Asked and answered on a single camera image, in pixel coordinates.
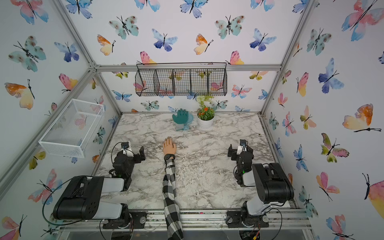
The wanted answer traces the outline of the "black wrist watch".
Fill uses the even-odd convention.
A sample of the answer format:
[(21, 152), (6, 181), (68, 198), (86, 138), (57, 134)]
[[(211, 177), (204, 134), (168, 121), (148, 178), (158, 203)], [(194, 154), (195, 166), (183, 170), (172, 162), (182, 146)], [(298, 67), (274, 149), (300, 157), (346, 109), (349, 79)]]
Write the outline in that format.
[(167, 161), (167, 160), (174, 160), (175, 159), (175, 155), (174, 154), (166, 154), (164, 156), (164, 160)]

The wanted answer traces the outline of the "checkered sleeve forearm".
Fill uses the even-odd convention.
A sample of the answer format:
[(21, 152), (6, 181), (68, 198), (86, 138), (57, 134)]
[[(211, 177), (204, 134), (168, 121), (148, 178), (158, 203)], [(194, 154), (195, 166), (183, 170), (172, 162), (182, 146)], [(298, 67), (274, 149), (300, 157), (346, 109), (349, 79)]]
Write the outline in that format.
[(184, 233), (180, 220), (180, 208), (176, 200), (176, 168), (173, 156), (170, 155), (165, 163), (162, 192), (168, 240), (183, 240)]

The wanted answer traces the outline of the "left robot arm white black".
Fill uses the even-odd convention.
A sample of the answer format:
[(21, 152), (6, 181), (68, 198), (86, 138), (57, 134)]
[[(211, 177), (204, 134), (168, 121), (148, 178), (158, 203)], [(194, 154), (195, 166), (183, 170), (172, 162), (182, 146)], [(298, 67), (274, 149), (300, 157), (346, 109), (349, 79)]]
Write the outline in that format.
[(126, 192), (132, 183), (135, 164), (146, 159), (145, 149), (137, 154), (131, 151), (128, 142), (113, 159), (111, 177), (77, 176), (69, 181), (53, 210), (56, 220), (106, 220), (105, 229), (134, 228), (146, 214), (132, 214), (127, 204), (102, 201), (102, 195)]

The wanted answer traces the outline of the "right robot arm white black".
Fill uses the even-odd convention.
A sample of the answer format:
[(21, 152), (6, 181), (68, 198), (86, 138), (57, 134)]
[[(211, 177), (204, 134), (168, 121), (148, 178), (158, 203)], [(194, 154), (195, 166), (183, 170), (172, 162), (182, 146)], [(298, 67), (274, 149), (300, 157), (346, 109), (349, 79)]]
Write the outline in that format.
[(226, 224), (229, 228), (267, 228), (267, 211), (282, 207), (294, 198), (294, 188), (278, 163), (256, 164), (254, 150), (245, 140), (237, 149), (228, 149), (228, 157), (236, 162), (234, 177), (241, 187), (255, 187), (257, 195), (245, 201), (239, 211), (228, 211)]

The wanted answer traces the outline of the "mannequin hand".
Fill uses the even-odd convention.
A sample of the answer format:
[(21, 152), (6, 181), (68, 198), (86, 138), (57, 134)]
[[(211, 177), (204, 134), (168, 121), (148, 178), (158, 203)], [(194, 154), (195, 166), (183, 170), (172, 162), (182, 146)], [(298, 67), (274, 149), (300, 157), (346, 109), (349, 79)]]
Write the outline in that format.
[(168, 137), (163, 142), (163, 153), (164, 155), (175, 155), (177, 152), (177, 147), (173, 142), (171, 137)]

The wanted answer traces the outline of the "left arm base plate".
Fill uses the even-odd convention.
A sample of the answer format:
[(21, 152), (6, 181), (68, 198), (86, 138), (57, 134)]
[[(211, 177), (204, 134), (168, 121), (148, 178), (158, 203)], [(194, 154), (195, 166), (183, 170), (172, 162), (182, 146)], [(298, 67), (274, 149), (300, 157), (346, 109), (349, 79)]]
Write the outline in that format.
[(118, 219), (107, 220), (103, 230), (144, 229), (147, 222), (146, 212), (125, 212)]

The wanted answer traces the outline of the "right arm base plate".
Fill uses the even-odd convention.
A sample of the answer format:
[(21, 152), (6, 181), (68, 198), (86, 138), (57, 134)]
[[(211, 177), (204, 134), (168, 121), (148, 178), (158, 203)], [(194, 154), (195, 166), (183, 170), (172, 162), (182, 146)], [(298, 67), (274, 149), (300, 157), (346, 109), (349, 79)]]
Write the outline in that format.
[(225, 223), (229, 228), (268, 228), (266, 215), (252, 216), (241, 211), (227, 211)]

